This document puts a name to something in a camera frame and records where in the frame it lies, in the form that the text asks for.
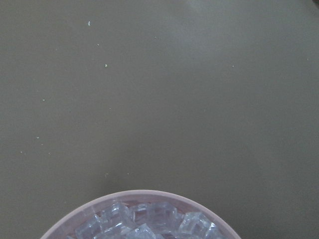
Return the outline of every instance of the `round container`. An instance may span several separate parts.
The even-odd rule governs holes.
[[[169,202],[183,213],[204,213],[209,220],[219,227],[219,230],[228,237],[228,239],[240,239],[236,232],[227,223],[204,206],[173,193],[153,190],[124,191],[95,199],[70,212],[51,227],[41,237],[41,239],[65,239],[68,234],[73,233],[75,228],[90,219],[95,213],[116,202],[126,203],[128,206],[143,202]]]

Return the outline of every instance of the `bowl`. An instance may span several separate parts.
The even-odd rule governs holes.
[[[237,233],[227,223],[206,207],[173,193],[154,190],[130,190],[95,199],[63,217],[51,227],[41,239],[65,239],[68,234],[73,233],[75,228],[90,219],[95,213],[100,212],[116,202],[125,203],[128,207],[144,202],[169,202],[182,213],[204,213],[210,221],[219,227],[219,230],[228,239],[240,239]]]

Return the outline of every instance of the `bowl rim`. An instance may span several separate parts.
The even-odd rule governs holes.
[[[214,222],[217,222],[219,225],[222,225],[222,227],[227,230],[234,239],[241,239],[239,235],[224,221],[222,220],[218,215],[216,215],[214,212],[209,210],[208,208],[204,207],[203,205],[188,199],[186,197],[174,194],[174,193],[169,193],[169,192],[164,192],[164,191],[158,191],[158,190],[145,190],[145,189],[139,189],[139,190],[128,190],[128,191],[122,191],[122,192],[117,192],[117,193],[112,193],[108,194],[105,196],[102,196],[100,198],[94,199],[86,204],[83,204],[82,206],[74,209],[70,213],[68,213],[66,216],[61,218],[57,223],[55,223],[40,239],[47,239],[57,228],[59,228],[65,221],[68,219],[72,218],[74,215],[78,214],[79,212],[83,211],[84,209],[91,207],[94,204],[98,204],[100,202],[103,202],[105,200],[109,200],[112,198],[116,197],[122,197],[122,196],[127,196],[127,195],[153,195],[153,196],[164,196],[168,198],[172,198],[175,200],[182,201],[184,203],[191,204],[192,206],[198,208],[200,211],[207,215],[211,215],[214,218]]]

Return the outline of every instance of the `gray table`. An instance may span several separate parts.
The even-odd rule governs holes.
[[[2,0],[0,22],[1,238],[129,189],[318,238],[314,2]]]

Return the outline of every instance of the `pink rim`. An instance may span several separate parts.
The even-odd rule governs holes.
[[[130,190],[130,191],[123,191],[118,193],[109,194],[100,198],[97,198],[91,202],[88,202],[81,207],[73,210],[69,214],[67,214],[65,217],[63,217],[61,220],[59,220],[55,225],[53,225],[42,237],[41,239],[47,239],[51,234],[53,234],[59,227],[61,227],[67,220],[78,214],[79,212],[84,211],[85,209],[92,207],[93,205],[96,205],[98,203],[101,203],[106,200],[111,200],[114,198],[121,198],[121,197],[127,197],[127,196],[140,196],[140,195],[153,195],[153,196],[161,196],[161,197],[167,197],[173,200],[180,201],[182,203],[186,203],[188,205],[191,205],[192,207],[198,209],[199,211],[203,212],[205,215],[207,215],[210,219],[213,219],[214,223],[217,224],[220,229],[222,229],[223,233],[225,233],[225,236],[228,236],[229,239],[240,239],[240,237],[237,235],[237,233],[225,222],[223,221],[219,216],[217,216],[215,213],[213,213],[211,210],[207,209],[206,207],[200,205],[199,203],[173,194],[168,192],[162,192],[162,191],[155,191],[155,190]]]

